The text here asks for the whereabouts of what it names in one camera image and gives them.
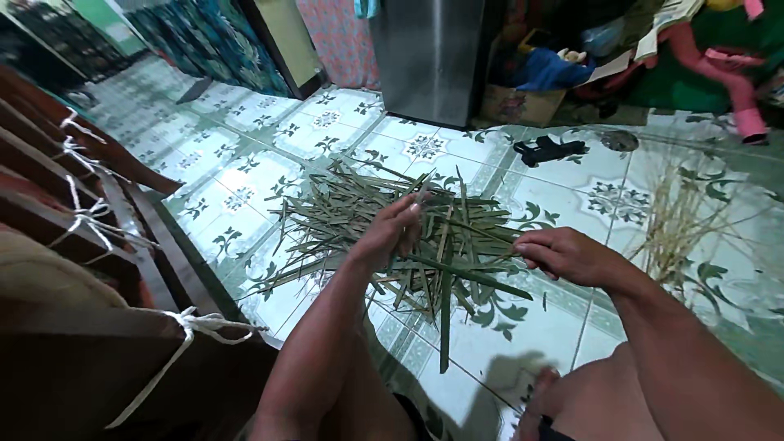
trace leg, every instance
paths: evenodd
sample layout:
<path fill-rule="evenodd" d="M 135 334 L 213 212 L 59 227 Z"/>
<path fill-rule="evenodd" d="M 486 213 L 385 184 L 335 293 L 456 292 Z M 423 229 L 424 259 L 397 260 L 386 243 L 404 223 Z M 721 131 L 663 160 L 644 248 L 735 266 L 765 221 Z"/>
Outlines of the leg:
<path fill-rule="evenodd" d="M 632 357 L 629 345 L 621 343 L 608 358 L 552 381 L 534 396 L 531 413 L 552 417 L 553 429 L 578 441 L 663 441 L 648 411 Z M 535 415 L 526 414 L 518 431 L 528 438 L 520 440 L 538 439 L 538 432 L 530 437 L 530 419 Z"/>
<path fill-rule="evenodd" d="M 414 426 L 373 366 L 364 328 L 335 406 L 325 415 L 319 439 L 415 441 Z"/>

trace tile floor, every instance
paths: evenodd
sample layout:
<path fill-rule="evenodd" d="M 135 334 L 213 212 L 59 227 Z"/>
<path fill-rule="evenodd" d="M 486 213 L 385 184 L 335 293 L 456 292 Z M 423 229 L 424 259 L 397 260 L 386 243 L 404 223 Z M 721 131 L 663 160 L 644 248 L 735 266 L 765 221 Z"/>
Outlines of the tile floor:
<path fill-rule="evenodd" d="M 653 111 L 642 127 L 463 133 L 386 116 L 377 93 L 327 89 L 300 102 L 217 82 L 198 100 L 175 105 L 194 81 L 151 56 L 96 85 L 101 104 L 88 116 L 150 167 L 185 183 L 165 206 L 245 315 L 276 337 L 289 335 L 325 280 L 316 275 L 271 295 L 258 292 L 288 257 L 285 244 L 273 255 L 279 221 L 271 210 L 283 195 L 306 191 L 307 175 L 333 159 L 380 177 L 390 175 L 355 159 L 410 176 L 435 168 L 450 177 L 458 166 L 471 195 L 493 197 L 512 213 L 511 227 L 569 225 L 624 253 L 644 238 L 651 178 L 676 159 L 708 202 L 729 204 L 734 223 L 729 233 L 707 235 L 695 247 L 684 269 L 684 296 L 784 394 L 784 272 L 776 264 L 784 239 L 774 233 L 784 221 L 781 133 L 772 134 L 770 147 L 744 147 L 725 117 L 682 111 Z M 637 141 L 616 142 L 616 130 Z M 529 168 L 510 145 L 541 136 L 583 140 L 590 149 Z M 622 136 L 628 140 L 628 133 Z M 534 301 L 500 296 L 476 305 L 475 316 L 453 308 L 445 374 L 438 373 L 434 324 L 395 311 L 390 298 L 370 305 L 381 374 L 415 400 L 439 439 L 508 439 L 538 366 L 549 363 L 565 374 L 626 339 L 606 294 L 538 272 L 504 278 Z"/>

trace blue cloth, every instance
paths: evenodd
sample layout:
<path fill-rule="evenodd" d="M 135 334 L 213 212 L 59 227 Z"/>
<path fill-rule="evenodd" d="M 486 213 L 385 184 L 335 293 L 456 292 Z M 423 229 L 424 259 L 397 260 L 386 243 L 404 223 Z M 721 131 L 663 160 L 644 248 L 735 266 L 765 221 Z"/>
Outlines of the blue cloth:
<path fill-rule="evenodd" d="M 528 54 L 523 69 L 514 75 L 517 90 L 543 91 L 571 89 L 588 81 L 596 63 L 587 66 L 562 60 L 557 53 L 536 48 Z"/>
<path fill-rule="evenodd" d="M 231 0 L 174 0 L 125 16 L 186 74 L 266 95 L 292 95 L 267 48 Z"/>
<path fill-rule="evenodd" d="M 373 18 L 380 8 L 380 0 L 354 0 L 354 14 L 357 18 Z"/>

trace refrigerator door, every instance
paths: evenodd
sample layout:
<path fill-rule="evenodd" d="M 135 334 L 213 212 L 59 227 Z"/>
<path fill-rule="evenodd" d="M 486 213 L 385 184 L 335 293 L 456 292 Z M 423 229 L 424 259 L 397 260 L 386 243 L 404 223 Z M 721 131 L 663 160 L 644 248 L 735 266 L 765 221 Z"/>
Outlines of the refrigerator door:
<path fill-rule="evenodd" d="M 487 30 L 482 36 L 484 11 L 485 0 L 383 2 L 370 29 L 390 113 L 439 126 L 467 125 L 485 80 L 487 49 L 484 56 L 479 49 L 495 37 Z"/>

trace curtain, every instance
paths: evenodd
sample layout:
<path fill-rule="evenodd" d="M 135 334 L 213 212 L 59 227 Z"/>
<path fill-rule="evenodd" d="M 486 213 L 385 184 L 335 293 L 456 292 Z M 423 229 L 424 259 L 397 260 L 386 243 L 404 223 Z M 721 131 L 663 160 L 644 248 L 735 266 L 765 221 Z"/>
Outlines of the curtain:
<path fill-rule="evenodd" d="M 209 76 L 266 95 L 292 95 L 232 0 L 173 0 L 125 16 L 189 75 Z"/>
<path fill-rule="evenodd" d="M 380 89 L 379 67 L 367 20 L 354 15 L 354 0 L 297 0 L 316 53 L 339 87 Z"/>

